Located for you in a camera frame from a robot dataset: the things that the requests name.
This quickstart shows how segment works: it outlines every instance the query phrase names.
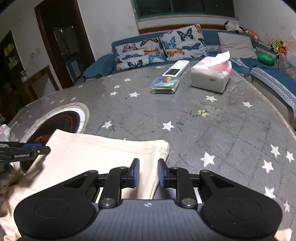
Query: green ball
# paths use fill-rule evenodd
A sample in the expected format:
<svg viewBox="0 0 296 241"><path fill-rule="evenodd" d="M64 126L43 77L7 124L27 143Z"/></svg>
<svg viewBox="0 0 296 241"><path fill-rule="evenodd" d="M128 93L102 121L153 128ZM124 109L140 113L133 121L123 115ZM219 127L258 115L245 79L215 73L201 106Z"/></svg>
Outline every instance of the green ball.
<svg viewBox="0 0 296 241"><path fill-rule="evenodd" d="M275 59L271 55L264 54L264 53L258 53L257 57L258 57L259 62L261 62L263 64L274 65Z"/></svg>

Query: blue sofa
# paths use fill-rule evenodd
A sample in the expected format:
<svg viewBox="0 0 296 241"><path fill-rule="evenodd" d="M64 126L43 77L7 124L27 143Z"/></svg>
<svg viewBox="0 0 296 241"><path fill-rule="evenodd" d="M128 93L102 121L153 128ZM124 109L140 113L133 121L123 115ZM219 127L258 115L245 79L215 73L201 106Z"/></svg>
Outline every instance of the blue sofa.
<svg viewBox="0 0 296 241"><path fill-rule="evenodd" d="M220 41L218 32L223 30L203 30L203 36L205 44L208 48L210 56L216 56L220 53ZM111 74L120 73L127 70L116 71L115 63L115 46L134 43L142 41L143 39L151 37L159 37L163 33L152 33L146 35L140 35L128 39L122 39L112 43L112 52L99 58L94 64L87 68L83 73L84 78L97 78L104 77ZM255 43L255 39L251 37L253 48L260 48L268 52L267 47L261 44ZM160 44L161 54L164 58L163 63L150 64L141 66L145 68L147 66L159 66L165 64L173 64L176 61L168 61ZM189 61L199 61L201 58L188 58ZM277 66L269 66L260 63L255 59L230 59L232 62L232 68L243 75L249 82L259 89L267 98L274 104L283 117L290 122L293 128L296 128L296 82L280 71Z"/></svg>
<svg viewBox="0 0 296 241"><path fill-rule="evenodd" d="M220 42L219 42L219 38L218 38L219 31L222 31L222 30L203 30L202 31L204 39L205 39L205 44L208 47L210 56L216 56L218 53L220 53ZM83 76L85 78L104 77L104 76L108 76L111 74L116 74L116 73L120 73L123 71L128 71L129 69L122 70L122 71L116 71L115 47L118 45L122 45L122 44L139 42L139 41L142 41L143 39L147 39L147 38L159 37L161 34L163 34L163 33L152 33L152 34L140 35L140 36L136 36L136 37L132 37L132 38L128 38L128 39L122 39L122 40L113 42L112 43L112 52L113 53L104 55L101 58L99 58L95 63L93 63L90 67L87 68L87 70L83 73ZM253 47L255 48L256 47L255 40L253 38L251 38L251 39L252 39ZM173 64L176 62L176 61L168 61L166 59L167 56L165 56L165 53L163 51L163 47L161 44L160 44L160 48L161 48L162 56L165 61L163 63L156 63L156 64L141 66L140 68L145 68L145 67L150 67L150 66L159 66L159 65L165 65L165 64ZM187 60L189 60L189 61L199 61L201 59L202 59L202 57L201 58L187 58ZM239 66L235 62L232 62L232 68L235 71L237 71L238 73L243 74L244 76L249 76L250 72L251 72L249 68Z"/></svg>

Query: white remote control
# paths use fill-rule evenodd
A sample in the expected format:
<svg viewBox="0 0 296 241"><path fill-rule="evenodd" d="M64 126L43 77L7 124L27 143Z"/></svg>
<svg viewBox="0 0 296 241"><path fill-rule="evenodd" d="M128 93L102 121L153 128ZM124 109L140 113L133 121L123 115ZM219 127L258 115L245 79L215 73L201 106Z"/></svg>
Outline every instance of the white remote control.
<svg viewBox="0 0 296 241"><path fill-rule="evenodd" d="M176 63L173 64L164 74L163 76L169 77L179 77L184 70L189 66L189 60L178 60Z"/></svg>

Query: butterfly pillow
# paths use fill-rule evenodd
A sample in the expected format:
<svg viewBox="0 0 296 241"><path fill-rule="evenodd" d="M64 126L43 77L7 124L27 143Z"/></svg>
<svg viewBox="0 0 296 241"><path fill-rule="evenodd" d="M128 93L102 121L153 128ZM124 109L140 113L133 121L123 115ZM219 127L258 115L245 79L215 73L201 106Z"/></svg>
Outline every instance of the butterfly pillow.
<svg viewBox="0 0 296 241"><path fill-rule="evenodd" d="M164 62L163 57L155 48L128 51L117 56L115 59L116 70L134 69L148 64Z"/></svg>
<svg viewBox="0 0 296 241"><path fill-rule="evenodd" d="M140 50L140 49L154 49L159 47L159 39L157 37L143 39L142 41L136 43L122 44L115 47L115 54L119 56L123 53Z"/></svg>
<svg viewBox="0 0 296 241"><path fill-rule="evenodd" d="M199 24L167 32L160 36L160 42L171 61L199 58L209 54Z"/></svg>

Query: plush toy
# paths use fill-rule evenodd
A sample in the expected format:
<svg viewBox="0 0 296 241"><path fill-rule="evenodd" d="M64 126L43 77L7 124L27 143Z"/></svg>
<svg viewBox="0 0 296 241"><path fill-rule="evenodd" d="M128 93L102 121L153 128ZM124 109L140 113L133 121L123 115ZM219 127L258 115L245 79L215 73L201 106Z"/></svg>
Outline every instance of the plush toy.
<svg viewBox="0 0 296 241"><path fill-rule="evenodd" d="M244 33L244 29L241 26L239 26L238 24L234 24L230 21L226 21L224 23L224 26L227 32Z"/></svg>
<svg viewBox="0 0 296 241"><path fill-rule="evenodd" d="M269 44L267 49L270 51L272 50L275 53L283 53L286 54L287 50L286 50L286 43L280 40L277 40L275 43L273 44Z"/></svg>
<svg viewBox="0 0 296 241"><path fill-rule="evenodd" d="M244 33L245 34L249 34L250 36L252 36L255 39L255 42L256 43L259 43L259 36L258 36L258 34L255 31L253 31L251 29L246 29L244 31Z"/></svg>

